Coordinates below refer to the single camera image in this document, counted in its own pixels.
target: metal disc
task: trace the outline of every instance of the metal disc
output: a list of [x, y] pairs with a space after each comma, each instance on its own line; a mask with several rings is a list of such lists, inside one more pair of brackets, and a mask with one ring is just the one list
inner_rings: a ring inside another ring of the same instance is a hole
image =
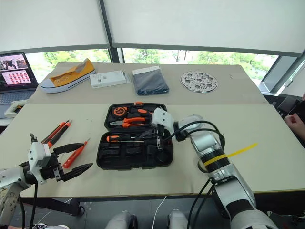
[[214, 91], [218, 86], [218, 81], [214, 76], [202, 71], [190, 71], [184, 73], [180, 81], [183, 86], [192, 92], [206, 93]]

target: laptop keyboard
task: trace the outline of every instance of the laptop keyboard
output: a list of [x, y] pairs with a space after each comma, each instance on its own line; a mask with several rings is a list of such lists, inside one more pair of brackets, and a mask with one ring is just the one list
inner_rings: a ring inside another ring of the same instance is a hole
[[34, 91], [23, 91], [0, 94], [0, 105], [10, 104], [13, 101], [28, 99], [33, 93]]

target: beige table surface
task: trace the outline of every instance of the beige table surface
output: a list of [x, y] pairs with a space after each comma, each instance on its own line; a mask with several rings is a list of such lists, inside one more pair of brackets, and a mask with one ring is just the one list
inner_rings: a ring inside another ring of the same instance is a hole
[[[75, 62], [60, 62], [47, 76], [56, 76], [75, 66]], [[97, 73], [123, 70], [132, 78], [132, 70], [157, 64], [93, 63]], [[269, 104], [240, 65], [159, 64], [170, 88], [168, 94], [137, 96], [133, 83], [92, 89], [90, 80], [61, 93], [46, 94], [40, 86], [29, 103], [116, 104], [142, 101], [164, 104]], [[188, 71], [210, 73], [218, 80], [218, 88], [210, 93], [195, 93], [180, 83]]]
[[[0, 136], [0, 167], [27, 160], [29, 133], [42, 140], [58, 123], [72, 119], [71, 127], [55, 147], [90, 141], [72, 167], [94, 165], [67, 182], [48, 180], [39, 185], [39, 197], [100, 197], [198, 193], [207, 175], [197, 168], [190, 140], [174, 143], [174, 160], [168, 167], [130, 171], [102, 170], [96, 165], [98, 144], [106, 132], [108, 105], [27, 104]], [[254, 192], [305, 189], [305, 150], [271, 105], [167, 105], [179, 120], [191, 114], [215, 123], [225, 135], [227, 154], [254, 143], [259, 145], [231, 161]], [[60, 157], [63, 164], [68, 154]], [[33, 187], [22, 192], [32, 197]]]

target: yellow sneaker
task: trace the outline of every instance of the yellow sneaker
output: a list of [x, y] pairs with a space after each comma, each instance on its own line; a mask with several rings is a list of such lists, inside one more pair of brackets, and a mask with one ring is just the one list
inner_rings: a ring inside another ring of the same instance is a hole
[[42, 81], [40, 86], [46, 93], [63, 92], [88, 80], [90, 75], [94, 73], [95, 69], [93, 64], [89, 59], [86, 59], [63, 74]]

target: laptop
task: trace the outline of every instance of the laptop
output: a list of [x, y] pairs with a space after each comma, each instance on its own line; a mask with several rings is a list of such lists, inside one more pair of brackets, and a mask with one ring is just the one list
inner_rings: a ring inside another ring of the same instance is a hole
[[0, 54], [0, 118], [11, 102], [29, 99], [37, 86], [24, 52]]

